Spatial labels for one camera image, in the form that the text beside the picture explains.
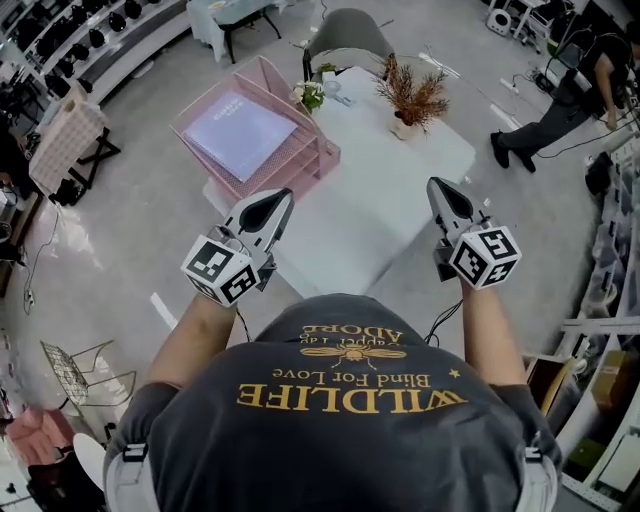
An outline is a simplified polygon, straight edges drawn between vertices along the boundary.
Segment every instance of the black and white marker cube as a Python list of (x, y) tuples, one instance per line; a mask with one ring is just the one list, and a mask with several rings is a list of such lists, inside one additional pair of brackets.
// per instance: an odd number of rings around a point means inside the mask
[(480, 290), (509, 277), (522, 253), (505, 226), (460, 235), (449, 264), (465, 281)]
[(200, 235), (181, 270), (201, 294), (229, 307), (260, 282), (251, 256)]

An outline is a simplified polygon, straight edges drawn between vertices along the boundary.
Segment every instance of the bee graphic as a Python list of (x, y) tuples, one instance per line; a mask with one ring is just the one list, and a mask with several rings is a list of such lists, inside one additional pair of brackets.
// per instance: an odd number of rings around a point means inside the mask
[(356, 343), (344, 344), (344, 341), (337, 347), (318, 347), (318, 348), (303, 348), (300, 350), (305, 356), (339, 356), (338, 362), (331, 368), (340, 366), (343, 359), (347, 361), (362, 361), (365, 360), (370, 368), (377, 370), (375, 366), (371, 364), (369, 358), (381, 357), (387, 359), (400, 359), (407, 355), (406, 352), (400, 352), (399, 350), (386, 350), (384, 348), (371, 348), (369, 346), (358, 345)]

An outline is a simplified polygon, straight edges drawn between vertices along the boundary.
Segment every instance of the black shoe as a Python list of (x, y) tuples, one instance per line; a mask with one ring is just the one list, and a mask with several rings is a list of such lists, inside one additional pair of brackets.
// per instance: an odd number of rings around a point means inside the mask
[(506, 169), (509, 167), (509, 150), (498, 143), (500, 135), (502, 135), (502, 132), (491, 134), (491, 146), (493, 146), (493, 156), (496, 157), (496, 161), (500, 164), (500, 167)]
[(534, 172), (536, 172), (536, 164), (533, 163), (533, 160), (531, 160), (530, 156), (524, 156), (521, 155), (520, 153), (518, 153), (517, 150), (513, 150), (513, 152), (515, 153), (515, 155), (520, 159), (520, 161), (522, 162), (522, 165), (524, 165), (524, 168), (529, 171), (531, 174), (533, 174)]

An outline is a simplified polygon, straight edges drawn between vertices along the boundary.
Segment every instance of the person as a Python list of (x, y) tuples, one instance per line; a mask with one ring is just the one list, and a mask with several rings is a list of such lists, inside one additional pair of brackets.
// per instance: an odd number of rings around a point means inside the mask
[(510, 133), (491, 134), (493, 154), (501, 167), (509, 167), (509, 151), (512, 151), (529, 172), (535, 172), (533, 155), (575, 130), (592, 115), (601, 117), (605, 110), (607, 128), (616, 129), (614, 94), (626, 82), (634, 60), (640, 59), (640, 24), (629, 23), (626, 35), (626, 40), (615, 34), (599, 36), (586, 52), (577, 68), (591, 84), (586, 94), (574, 83), (573, 72), (569, 71), (553, 92), (554, 101), (539, 122)]
[(105, 475), (146, 443), (163, 512), (515, 510), (523, 446), (556, 466), (560, 452), (496, 291), (462, 294), (466, 363), (343, 294), (295, 304), (225, 350), (235, 308), (197, 296), (122, 417)]

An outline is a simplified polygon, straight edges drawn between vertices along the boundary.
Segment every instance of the pink box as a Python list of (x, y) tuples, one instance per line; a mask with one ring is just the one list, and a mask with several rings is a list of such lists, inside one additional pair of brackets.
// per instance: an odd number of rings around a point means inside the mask
[[(284, 143), (244, 183), (202, 153), (183, 133), (224, 93), (233, 90), (298, 126)], [(256, 57), (214, 85), (173, 121), (171, 128), (222, 186), (233, 203), (260, 190), (288, 187), (300, 199), (340, 162), (340, 148), (330, 142), (307, 114), (297, 110), (291, 88), (275, 66)]]

